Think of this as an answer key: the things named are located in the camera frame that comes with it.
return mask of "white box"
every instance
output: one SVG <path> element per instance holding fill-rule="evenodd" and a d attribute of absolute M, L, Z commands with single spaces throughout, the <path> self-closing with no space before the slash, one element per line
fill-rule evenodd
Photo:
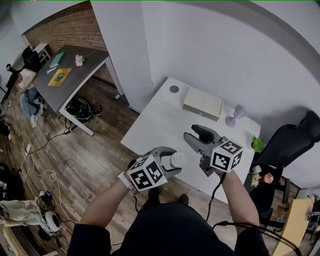
<path fill-rule="evenodd" d="M 228 173 L 240 163 L 243 150 L 239 143 L 230 139 L 212 150 L 210 165 Z"/>
<path fill-rule="evenodd" d="M 224 100 L 204 91 L 189 87 L 183 102 L 183 109 L 196 113 L 200 116 L 218 121 Z"/>

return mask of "shoe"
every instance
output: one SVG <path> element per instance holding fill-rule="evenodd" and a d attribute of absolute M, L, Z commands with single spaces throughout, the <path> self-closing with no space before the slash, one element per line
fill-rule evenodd
<path fill-rule="evenodd" d="M 180 195 L 178 202 L 187 206 L 189 204 L 189 197 L 187 194 L 182 194 Z"/>
<path fill-rule="evenodd" d="M 41 103 L 40 98 L 36 98 L 33 103 L 39 105 Z"/>
<path fill-rule="evenodd" d="M 159 199 L 159 188 L 153 187 L 153 188 L 149 189 L 148 197 L 149 197 L 149 199 L 154 199 L 154 198 Z"/>
<path fill-rule="evenodd" d="M 39 106 L 39 112 L 38 112 L 38 115 L 39 116 L 42 116 L 42 114 L 44 113 L 44 105 L 42 103 L 40 103 L 40 106 Z"/>
<path fill-rule="evenodd" d="M 37 115 L 37 114 L 33 114 L 33 115 L 31 116 L 31 125 L 32 125 L 32 128 L 35 128 L 35 127 L 36 127 L 37 121 L 38 121 L 38 115 Z"/>

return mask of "floor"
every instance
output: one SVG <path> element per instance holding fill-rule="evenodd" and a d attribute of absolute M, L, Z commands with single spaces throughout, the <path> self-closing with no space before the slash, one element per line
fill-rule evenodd
<path fill-rule="evenodd" d="M 120 141 L 138 115 L 128 108 L 125 99 L 115 99 L 117 91 L 95 79 L 89 79 L 82 87 L 78 95 L 92 101 L 95 100 L 103 107 L 103 112 L 87 126 L 95 133 L 91 137 L 80 129 L 68 135 L 61 135 L 51 140 L 47 146 L 33 154 L 34 169 L 39 174 L 46 170 L 53 170 L 58 178 L 61 193 L 61 204 L 68 216 L 80 221 L 81 215 L 88 203 L 101 191 L 105 190 L 115 181 L 117 175 L 126 169 L 128 163 L 135 154 L 121 145 Z M 31 144 L 31 151 L 39 149 L 46 142 L 47 134 L 52 138 L 66 130 L 65 119 L 58 118 L 50 108 L 38 119 L 35 129 L 32 129 L 29 121 L 22 115 L 18 106 L 19 96 L 10 95 L 3 104 L 5 119 L 11 124 L 13 132 L 12 140 L 9 142 L 0 137 L 0 148 L 4 150 L 0 154 L 0 161 L 11 168 L 20 168 L 24 160 L 24 148 Z M 32 170 L 28 173 L 28 159 L 25 160 L 22 169 L 22 180 L 24 182 L 26 199 L 34 199 L 40 191 L 50 191 L 55 199 L 55 211 L 59 214 L 60 220 L 69 220 L 59 203 L 59 190 L 57 181 L 51 182 L 48 171 L 42 177 L 37 176 Z M 160 201 L 162 203 L 174 201 L 182 193 L 188 193 L 193 188 L 179 181 L 171 179 L 162 187 Z M 114 218 L 110 223 L 111 242 L 122 240 L 127 230 L 135 220 L 135 200 L 131 191 L 119 205 Z M 292 198 L 297 191 L 292 190 Z M 137 195 L 138 208 L 146 201 L 146 193 Z M 208 212 L 210 197 L 196 189 L 189 194 L 189 205 L 196 209 L 203 217 Z M 285 211 L 281 206 L 280 195 L 276 195 L 273 208 L 274 218 L 278 218 Z M 231 221 L 228 205 L 219 200 L 213 200 L 209 224 L 213 225 L 220 221 Z M 30 227 L 30 231 L 37 244 L 47 253 L 57 250 L 59 255 L 66 255 L 68 243 L 71 239 L 74 223 L 63 222 L 61 232 L 65 238 L 60 238 L 62 248 L 58 248 L 54 240 L 43 241 L 38 236 L 38 228 Z M 234 248 L 236 242 L 236 231 L 232 226 L 217 227 L 216 234 L 224 243 Z M 267 247 L 272 250 L 275 242 L 268 237 L 265 239 Z M 120 245 L 112 246 L 116 250 Z"/>

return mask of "green notebook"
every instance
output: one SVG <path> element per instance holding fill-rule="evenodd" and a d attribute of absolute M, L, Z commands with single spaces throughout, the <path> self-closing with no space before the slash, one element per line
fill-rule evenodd
<path fill-rule="evenodd" d="M 66 52 L 63 51 L 63 52 L 59 53 L 57 56 L 55 56 L 53 61 L 50 64 L 50 68 L 54 68 L 54 67 L 58 66 L 62 62 L 65 55 L 66 55 Z"/>

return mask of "paper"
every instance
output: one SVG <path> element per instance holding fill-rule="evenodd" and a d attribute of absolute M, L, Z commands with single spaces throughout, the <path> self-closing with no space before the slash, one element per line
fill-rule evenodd
<path fill-rule="evenodd" d="M 55 66 L 54 68 L 51 68 L 49 70 L 46 71 L 47 74 L 49 74 L 51 71 L 55 70 L 57 67 Z"/>
<path fill-rule="evenodd" d="M 67 78 L 68 74 L 70 73 L 71 69 L 72 68 L 58 69 L 52 77 L 51 81 L 49 82 L 48 86 L 61 86 L 64 80 Z"/>

